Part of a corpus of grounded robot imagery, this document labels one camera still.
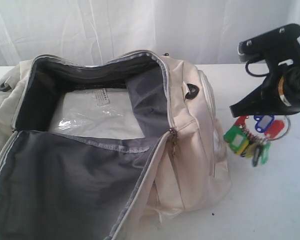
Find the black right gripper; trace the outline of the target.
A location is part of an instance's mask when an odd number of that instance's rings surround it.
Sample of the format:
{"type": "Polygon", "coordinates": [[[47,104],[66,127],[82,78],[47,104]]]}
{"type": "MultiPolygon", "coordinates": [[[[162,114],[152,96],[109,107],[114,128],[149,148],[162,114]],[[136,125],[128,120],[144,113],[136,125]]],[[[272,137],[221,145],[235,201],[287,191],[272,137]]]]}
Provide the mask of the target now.
{"type": "Polygon", "coordinates": [[[300,62],[270,68],[260,86],[229,108],[233,117],[300,113],[300,62]]]}

